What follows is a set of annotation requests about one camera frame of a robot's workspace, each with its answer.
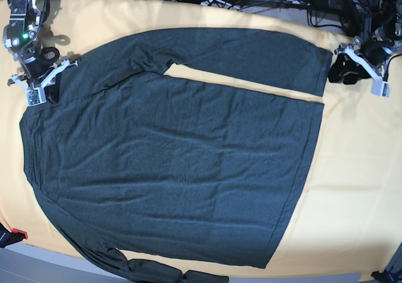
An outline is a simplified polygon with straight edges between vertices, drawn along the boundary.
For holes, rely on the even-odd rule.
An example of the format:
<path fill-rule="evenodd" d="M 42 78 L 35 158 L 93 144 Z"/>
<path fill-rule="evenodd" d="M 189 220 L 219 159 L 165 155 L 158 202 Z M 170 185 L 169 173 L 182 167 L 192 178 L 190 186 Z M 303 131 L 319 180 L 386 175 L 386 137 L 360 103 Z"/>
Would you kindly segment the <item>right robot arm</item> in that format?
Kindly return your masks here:
<path fill-rule="evenodd" d="M 45 47 L 39 40 L 40 30 L 50 15 L 50 0 L 7 0 L 9 23 L 4 27 L 3 45 L 19 62 L 21 75 L 12 75 L 8 85 L 20 86 L 29 107 L 60 97 L 61 73 L 79 65 L 78 61 L 61 60 L 55 47 Z"/>

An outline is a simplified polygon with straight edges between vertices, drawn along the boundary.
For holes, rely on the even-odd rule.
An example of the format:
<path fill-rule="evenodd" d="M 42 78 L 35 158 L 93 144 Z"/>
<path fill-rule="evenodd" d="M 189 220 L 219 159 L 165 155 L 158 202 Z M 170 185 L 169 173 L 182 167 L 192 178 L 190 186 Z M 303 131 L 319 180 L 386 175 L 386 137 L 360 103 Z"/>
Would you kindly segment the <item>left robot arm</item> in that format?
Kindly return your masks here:
<path fill-rule="evenodd" d="M 353 0 L 347 0 L 352 19 L 365 31 L 365 20 L 374 19 L 375 27 L 361 38 L 355 35 L 350 43 L 342 43 L 334 51 L 337 59 L 330 67 L 330 83 L 354 85 L 372 79 L 371 93 L 389 97 L 389 64 L 401 56 L 401 0 L 380 0 L 381 7 L 361 13 Z"/>

